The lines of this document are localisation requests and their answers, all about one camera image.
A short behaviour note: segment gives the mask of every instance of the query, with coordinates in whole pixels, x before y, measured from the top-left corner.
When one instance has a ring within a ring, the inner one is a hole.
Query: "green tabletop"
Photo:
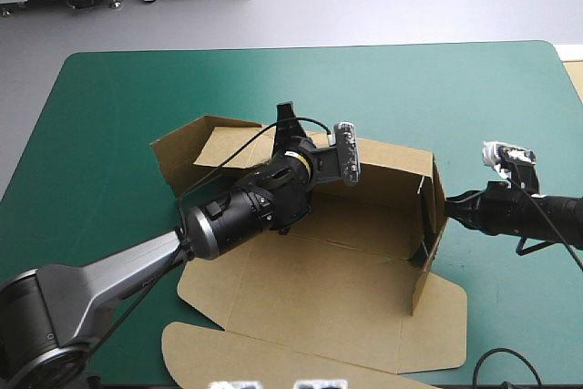
[[[531,147],[546,193],[583,192],[581,103],[544,42],[77,54],[0,203],[0,277],[87,263],[170,229],[173,196],[149,143],[205,113],[272,122],[286,100],[302,116],[351,120],[361,137],[433,150],[448,195],[496,179],[484,139]],[[448,224],[433,270],[467,290],[468,361],[413,378],[468,383],[481,353],[507,346],[547,382],[583,379],[583,277],[563,248],[520,258],[516,243]],[[208,323],[179,299],[179,275],[99,352],[91,370],[105,383],[170,382],[163,327]],[[531,381],[510,357],[482,375]]]

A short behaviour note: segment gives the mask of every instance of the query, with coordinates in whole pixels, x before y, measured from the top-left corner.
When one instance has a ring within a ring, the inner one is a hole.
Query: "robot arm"
[[[491,236],[520,237],[518,255],[562,243],[561,236],[569,245],[583,250],[583,199],[539,194],[536,158],[529,149],[486,142],[483,155],[485,165],[506,181],[490,181],[484,190],[469,190],[448,198],[445,203],[448,217],[470,230]],[[527,239],[544,242],[525,248]]]
[[[280,104],[271,159],[228,192],[188,210],[184,230],[87,266],[51,264],[0,286],[0,387],[2,381],[6,389],[64,387],[107,336],[121,301],[185,261],[215,259],[266,230],[287,232],[311,212],[318,184],[356,184],[353,125],[337,124],[329,143],[317,148],[292,104]]]

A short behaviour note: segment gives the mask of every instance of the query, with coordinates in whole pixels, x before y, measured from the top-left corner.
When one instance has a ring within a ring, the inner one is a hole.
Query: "black cylindrical motor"
[[[583,249],[583,199],[530,195],[563,234],[568,244]],[[484,192],[467,192],[448,198],[446,215],[485,234],[516,235],[540,241],[560,242],[557,234],[527,198],[505,182],[492,181]]]
[[[8,389],[59,389],[86,360],[83,347],[58,347],[34,271],[0,288],[0,378]]]
[[[285,232],[311,209],[310,175],[300,154],[277,154],[229,192],[190,210],[186,237],[194,256],[213,260],[264,230]]]

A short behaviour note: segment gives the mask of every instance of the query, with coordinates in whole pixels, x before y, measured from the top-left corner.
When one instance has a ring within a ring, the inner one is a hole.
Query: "unfolded cardboard box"
[[[260,128],[206,116],[152,146],[179,194]],[[269,159],[272,142],[273,134],[261,136],[227,172],[242,175]],[[187,266],[179,296],[225,332],[167,327],[164,357],[181,386],[262,380],[292,387],[294,379],[348,375],[360,382],[354,387],[395,379],[419,387],[395,374],[465,361],[465,292],[430,272],[446,222],[433,154],[368,139],[358,145],[361,182],[318,186],[313,213],[288,235],[266,232]]]

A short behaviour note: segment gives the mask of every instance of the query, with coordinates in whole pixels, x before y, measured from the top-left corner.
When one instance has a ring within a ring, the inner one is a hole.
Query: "gray floor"
[[[30,2],[0,20],[0,193],[65,60],[82,51],[543,39],[583,43],[581,0]]]

